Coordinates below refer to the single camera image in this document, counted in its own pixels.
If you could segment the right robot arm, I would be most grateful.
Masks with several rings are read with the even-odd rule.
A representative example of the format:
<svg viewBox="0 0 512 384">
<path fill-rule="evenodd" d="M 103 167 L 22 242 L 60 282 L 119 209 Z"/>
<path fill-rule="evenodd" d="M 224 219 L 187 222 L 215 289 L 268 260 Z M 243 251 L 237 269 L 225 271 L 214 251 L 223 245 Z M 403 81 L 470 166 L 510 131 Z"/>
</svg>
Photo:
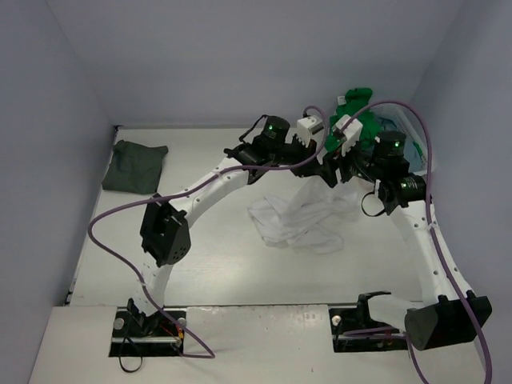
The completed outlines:
<svg viewBox="0 0 512 384">
<path fill-rule="evenodd" d="M 490 300 L 477 296 L 457 268 L 434 215 L 428 175 L 410 172 L 404 155 L 406 136 L 384 131 L 364 150 L 358 136 L 336 134 L 340 143 L 327 155 L 340 171 L 340 182 L 352 178 L 372 182 L 372 195 L 382 203 L 380 214 L 396 225 L 409 248 L 422 291 L 420 302 L 388 291 L 358 296 L 342 318 L 344 334 L 405 333 L 417 350 L 472 342 L 492 313 Z"/>
</svg>

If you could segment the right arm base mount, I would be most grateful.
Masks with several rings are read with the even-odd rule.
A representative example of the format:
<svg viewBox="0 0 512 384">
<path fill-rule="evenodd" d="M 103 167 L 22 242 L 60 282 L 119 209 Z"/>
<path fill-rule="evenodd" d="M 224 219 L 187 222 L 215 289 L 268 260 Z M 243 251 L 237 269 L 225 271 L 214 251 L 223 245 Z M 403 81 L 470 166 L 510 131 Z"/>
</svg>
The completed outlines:
<svg viewBox="0 0 512 384">
<path fill-rule="evenodd" d="M 356 306 L 329 306 L 328 313 L 333 351 L 337 354 L 407 350 L 399 330 L 365 320 Z"/>
</svg>

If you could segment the white t-shirt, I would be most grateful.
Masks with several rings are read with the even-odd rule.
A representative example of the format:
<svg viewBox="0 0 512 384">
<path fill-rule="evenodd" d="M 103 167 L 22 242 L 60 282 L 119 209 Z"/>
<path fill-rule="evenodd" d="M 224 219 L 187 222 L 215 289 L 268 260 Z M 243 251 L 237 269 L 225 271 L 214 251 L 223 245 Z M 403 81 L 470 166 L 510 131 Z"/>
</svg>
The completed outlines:
<svg viewBox="0 0 512 384">
<path fill-rule="evenodd" d="M 333 188 L 319 177 L 309 178 L 289 200 L 268 194 L 248 207 L 248 214 L 267 246 L 330 254 L 343 249 L 340 234 L 321 225 L 334 214 L 355 210 L 358 192 L 347 184 Z"/>
</svg>

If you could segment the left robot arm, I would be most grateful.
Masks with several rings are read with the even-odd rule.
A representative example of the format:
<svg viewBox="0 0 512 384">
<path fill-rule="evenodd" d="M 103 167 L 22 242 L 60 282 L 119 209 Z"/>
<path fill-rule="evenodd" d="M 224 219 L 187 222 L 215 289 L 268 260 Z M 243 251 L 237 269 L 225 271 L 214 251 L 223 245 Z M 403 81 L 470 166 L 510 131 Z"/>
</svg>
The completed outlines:
<svg viewBox="0 0 512 384">
<path fill-rule="evenodd" d="M 173 266 L 191 248 L 190 229 L 194 223 L 228 194 L 256 183 L 268 169 L 302 163 L 316 153 L 318 144 L 295 134 L 288 142 L 290 124 L 279 116 L 264 116 L 262 131 L 251 142 L 247 134 L 239 144 L 224 149 L 224 159 L 206 176 L 169 202 L 152 202 L 146 206 L 140 235 L 142 249 L 153 263 L 145 264 L 140 291 L 129 300 L 131 326 L 148 336 L 160 325 L 158 309 L 163 307 L 166 286 Z"/>
</svg>

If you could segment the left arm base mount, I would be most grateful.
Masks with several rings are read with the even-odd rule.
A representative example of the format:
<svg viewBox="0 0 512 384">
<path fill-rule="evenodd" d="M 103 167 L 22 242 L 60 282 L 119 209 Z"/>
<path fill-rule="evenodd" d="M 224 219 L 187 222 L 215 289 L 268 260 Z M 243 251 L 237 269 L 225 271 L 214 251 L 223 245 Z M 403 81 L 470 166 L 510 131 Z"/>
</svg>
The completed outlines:
<svg viewBox="0 0 512 384">
<path fill-rule="evenodd" d="M 111 358 L 178 357 L 183 353 L 185 335 L 167 318 L 157 314 L 144 330 L 134 320 L 127 308 L 118 309 L 110 339 Z"/>
</svg>

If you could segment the dark grey t-shirt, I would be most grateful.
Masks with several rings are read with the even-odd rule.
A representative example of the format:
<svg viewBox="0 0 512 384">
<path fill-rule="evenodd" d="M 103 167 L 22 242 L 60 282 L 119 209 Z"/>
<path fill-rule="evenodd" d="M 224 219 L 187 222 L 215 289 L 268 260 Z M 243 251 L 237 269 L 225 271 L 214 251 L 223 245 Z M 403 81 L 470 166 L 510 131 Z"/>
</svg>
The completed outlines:
<svg viewBox="0 0 512 384">
<path fill-rule="evenodd" d="M 102 189 L 148 195 L 157 192 L 167 146 L 148 147 L 125 140 L 113 147 Z"/>
</svg>

